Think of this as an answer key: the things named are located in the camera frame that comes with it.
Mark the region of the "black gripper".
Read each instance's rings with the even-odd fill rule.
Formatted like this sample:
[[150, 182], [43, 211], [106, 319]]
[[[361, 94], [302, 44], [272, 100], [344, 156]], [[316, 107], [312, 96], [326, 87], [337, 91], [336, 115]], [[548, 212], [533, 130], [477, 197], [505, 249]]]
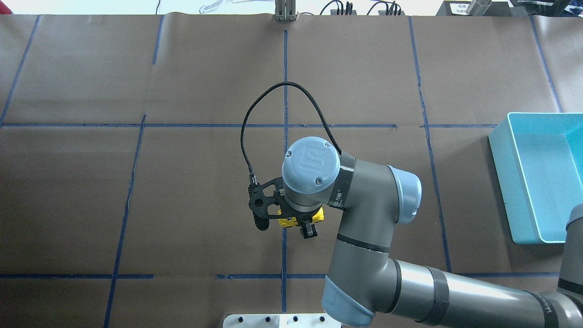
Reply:
[[318, 236], [312, 217], [322, 206], [322, 203], [300, 205], [293, 201], [283, 200], [279, 203], [279, 218], [296, 217], [301, 222], [301, 235], [303, 239], [310, 239]]

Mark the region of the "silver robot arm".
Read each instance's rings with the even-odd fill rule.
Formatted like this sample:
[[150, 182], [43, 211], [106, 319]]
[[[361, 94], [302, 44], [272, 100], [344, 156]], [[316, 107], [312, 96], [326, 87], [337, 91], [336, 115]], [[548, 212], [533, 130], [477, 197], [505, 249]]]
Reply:
[[533, 293], [389, 257], [396, 224], [410, 223], [420, 206], [415, 174], [356, 159], [314, 136], [288, 148], [281, 172], [293, 209], [343, 210], [322, 297], [333, 319], [366, 327], [390, 313], [450, 328], [582, 326], [581, 205], [566, 224], [556, 291]]

